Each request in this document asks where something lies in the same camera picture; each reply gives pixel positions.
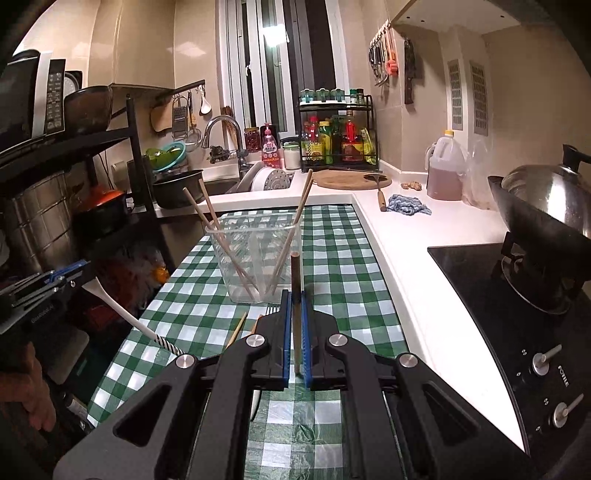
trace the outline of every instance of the table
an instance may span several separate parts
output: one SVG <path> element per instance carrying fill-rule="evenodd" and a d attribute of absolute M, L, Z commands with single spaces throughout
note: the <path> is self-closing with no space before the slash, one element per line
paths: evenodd
<path fill-rule="evenodd" d="M 314 292 L 314 309 L 333 315 L 341 332 L 372 352 L 393 357 L 406 351 L 394 304 L 353 207 L 306 207 L 301 222 L 304 285 Z M 245 312 L 242 336 L 267 309 L 264 304 L 232 303 L 226 293 L 206 237 L 175 270 L 140 321 L 198 358 L 217 355 Z M 134 329 L 93 395 L 89 420 L 95 425 L 104 421 L 173 358 Z M 244 478 L 340 479 L 341 441 L 339 393 L 306 390 L 291 365 L 289 388 L 261 395 L 249 430 Z"/>

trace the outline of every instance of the wooden cutting board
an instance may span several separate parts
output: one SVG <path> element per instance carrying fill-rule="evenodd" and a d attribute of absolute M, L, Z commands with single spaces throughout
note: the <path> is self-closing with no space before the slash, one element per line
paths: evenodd
<path fill-rule="evenodd" d="M 369 171 L 346 170 L 322 170 L 314 172 L 313 180 L 319 187 L 333 190 L 377 190 L 378 186 L 373 180 L 365 180 L 363 177 L 371 173 Z M 392 178 L 386 174 L 388 180 L 380 182 L 380 188 L 392 184 Z"/>

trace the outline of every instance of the glass jar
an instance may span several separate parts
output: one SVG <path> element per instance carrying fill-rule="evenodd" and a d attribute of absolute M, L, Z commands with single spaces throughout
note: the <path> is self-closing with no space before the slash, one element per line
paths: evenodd
<path fill-rule="evenodd" d="M 299 170 L 301 168 L 300 145 L 298 142 L 284 144 L 283 156 L 286 170 Z"/>
<path fill-rule="evenodd" d="M 249 153 L 256 153 L 261 151 L 261 134 L 258 128 L 244 129 L 244 143 L 246 150 Z"/>

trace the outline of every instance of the spice jar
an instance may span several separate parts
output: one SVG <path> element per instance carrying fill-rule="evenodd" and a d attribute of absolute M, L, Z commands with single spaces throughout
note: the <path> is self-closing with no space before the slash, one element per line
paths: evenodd
<path fill-rule="evenodd" d="M 258 128 L 245 128 L 244 129 L 244 143 L 246 144 L 246 150 L 249 153 L 256 153 L 261 151 L 261 134 Z"/>

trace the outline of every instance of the plastic bag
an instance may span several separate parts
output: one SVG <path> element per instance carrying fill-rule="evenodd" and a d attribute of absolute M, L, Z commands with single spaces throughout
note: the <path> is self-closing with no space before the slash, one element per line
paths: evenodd
<path fill-rule="evenodd" d="M 462 200 L 482 210 L 496 210 L 488 184 L 492 155 L 484 140 L 476 140 L 466 159 L 466 174 L 463 179 Z"/>

